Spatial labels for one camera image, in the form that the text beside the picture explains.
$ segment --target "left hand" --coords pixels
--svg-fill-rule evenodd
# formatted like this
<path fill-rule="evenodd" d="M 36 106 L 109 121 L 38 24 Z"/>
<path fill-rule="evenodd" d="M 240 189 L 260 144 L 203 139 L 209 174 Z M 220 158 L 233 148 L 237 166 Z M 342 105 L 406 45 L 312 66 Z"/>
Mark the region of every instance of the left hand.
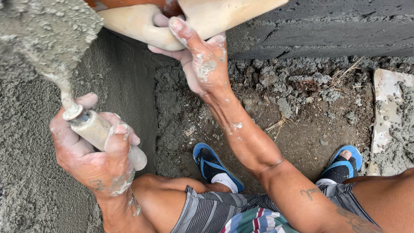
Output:
<path fill-rule="evenodd" d="M 227 74 L 226 33 L 213 36 L 208 41 L 202 40 L 197 32 L 180 17 L 168 19 L 162 14 L 154 17 L 159 27 L 169 27 L 171 33 L 187 49 L 167 51 L 151 45 L 154 53 L 161 53 L 181 62 L 190 89 L 204 100 L 215 93 L 231 91 Z"/>
<path fill-rule="evenodd" d="M 89 109 L 98 102 L 98 96 L 89 93 L 76 102 Z M 105 142 L 106 152 L 96 152 L 93 145 L 76 134 L 62 118 L 64 111 L 60 109 L 50 123 L 58 164 L 96 197 L 115 197 L 125 192 L 134 178 L 128 160 L 130 144 L 140 143 L 133 129 L 114 113 L 98 113 L 113 126 Z"/>

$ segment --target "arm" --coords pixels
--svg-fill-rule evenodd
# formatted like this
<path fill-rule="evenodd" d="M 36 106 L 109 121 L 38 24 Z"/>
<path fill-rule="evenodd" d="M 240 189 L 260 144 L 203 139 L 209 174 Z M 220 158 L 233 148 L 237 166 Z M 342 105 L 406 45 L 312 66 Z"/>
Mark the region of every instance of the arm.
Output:
<path fill-rule="evenodd" d="M 98 102 L 95 94 L 76 100 L 85 109 Z M 58 164 L 96 196 L 107 233 L 155 233 L 132 193 L 130 185 L 134 170 L 129 164 L 130 144 L 140 139 L 132 128 L 113 113 L 99 113 L 113 124 L 105 142 L 106 152 L 95 152 L 93 146 L 80 138 L 63 120 L 62 108 L 50 123 Z"/>
<path fill-rule="evenodd" d="M 188 50 L 149 49 L 181 61 L 191 90 L 209 106 L 235 157 L 297 231 L 381 232 L 375 225 L 337 208 L 282 157 L 275 143 L 251 120 L 229 84 L 224 34 L 205 42 L 183 20 L 173 17 L 169 26 Z"/>

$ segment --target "leg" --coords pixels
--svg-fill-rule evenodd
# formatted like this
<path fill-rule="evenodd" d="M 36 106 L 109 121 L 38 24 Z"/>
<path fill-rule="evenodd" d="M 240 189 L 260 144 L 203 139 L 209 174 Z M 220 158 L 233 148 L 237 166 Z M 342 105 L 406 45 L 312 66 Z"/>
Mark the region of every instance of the leg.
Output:
<path fill-rule="evenodd" d="M 197 193 L 231 192 L 220 183 L 202 184 L 190 178 L 170 178 L 145 174 L 132 182 L 132 191 L 141 206 L 142 214 L 159 233 L 169 233 L 183 210 L 187 185 Z"/>
<path fill-rule="evenodd" d="M 357 182 L 357 179 L 360 182 L 352 191 L 380 227 L 386 232 L 412 232 L 414 168 L 391 177 L 356 177 L 346 182 Z"/>

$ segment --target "blue flip-flop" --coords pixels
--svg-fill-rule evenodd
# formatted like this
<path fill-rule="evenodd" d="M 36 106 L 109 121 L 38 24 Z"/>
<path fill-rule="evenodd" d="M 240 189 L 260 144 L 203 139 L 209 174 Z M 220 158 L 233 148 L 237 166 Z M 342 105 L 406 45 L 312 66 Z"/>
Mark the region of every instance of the blue flip-flop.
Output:
<path fill-rule="evenodd" d="M 335 162 L 335 163 L 332 164 L 332 162 L 335 160 L 335 158 L 338 157 L 339 154 L 344 150 L 347 150 L 347 151 L 351 152 L 351 158 L 355 158 L 356 170 L 358 171 L 361 168 L 361 166 L 362 166 L 361 153 L 359 152 L 359 150 L 356 147 L 351 146 L 351 145 L 346 145 L 346 146 L 341 146 L 333 154 L 331 160 L 328 163 L 328 167 L 325 169 L 325 171 L 322 173 L 322 175 L 331 168 L 341 166 L 341 165 L 345 165 L 349 169 L 349 178 L 354 177 L 354 169 L 353 169 L 353 167 L 352 167 L 352 165 L 349 161 L 339 161 L 339 162 Z"/>
<path fill-rule="evenodd" d="M 200 164 L 198 164 L 197 157 L 198 157 L 198 154 L 201 152 L 201 149 L 203 149 L 203 148 L 208 149 L 211 152 L 211 154 L 219 162 L 219 165 L 217 165 L 215 163 L 210 163 L 208 161 L 205 161 L 203 158 L 201 158 Z M 202 143 L 202 142 L 201 143 L 197 143 L 194 146 L 194 149 L 193 149 L 193 158 L 194 158 L 195 163 L 197 163 L 198 165 L 200 165 L 200 167 L 201 167 L 201 174 L 203 175 L 204 179 L 207 180 L 207 178 L 205 177 L 205 175 L 203 173 L 203 167 L 204 167 L 204 165 L 208 165 L 208 166 L 215 167 L 217 169 L 223 170 L 225 173 L 227 173 L 227 175 L 230 177 L 230 179 L 236 184 L 237 189 L 238 189 L 239 192 L 241 192 L 244 189 L 243 182 L 238 177 L 236 177 L 236 175 L 234 175 L 232 172 L 230 172 L 226 168 L 226 166 L 224 166 L 224 164 L 221 162 L 221 160 L 219 159 L 219 157 L 217 156 L 217 154 L 213 151 L 213 149 L 211 149 L 211 147 L 209 145 L 207 145 L 205 143 Z"/>

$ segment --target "striped shorts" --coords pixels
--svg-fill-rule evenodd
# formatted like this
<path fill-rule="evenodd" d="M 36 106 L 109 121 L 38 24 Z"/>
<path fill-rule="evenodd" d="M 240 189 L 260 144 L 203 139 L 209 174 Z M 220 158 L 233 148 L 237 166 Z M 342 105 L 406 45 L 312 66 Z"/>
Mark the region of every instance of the striped shorts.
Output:
<path fill-rule="evenodd" d="M 361 207 L 352 184 L 317 185 L 335 205 L 377 225 Z M 252 208 L 280 212 L 267 195 L 234 194 L 228 192 L 196 193 L 190 186 L 180 218 L 171 233 L 217 233 L 236 214 Z"/>

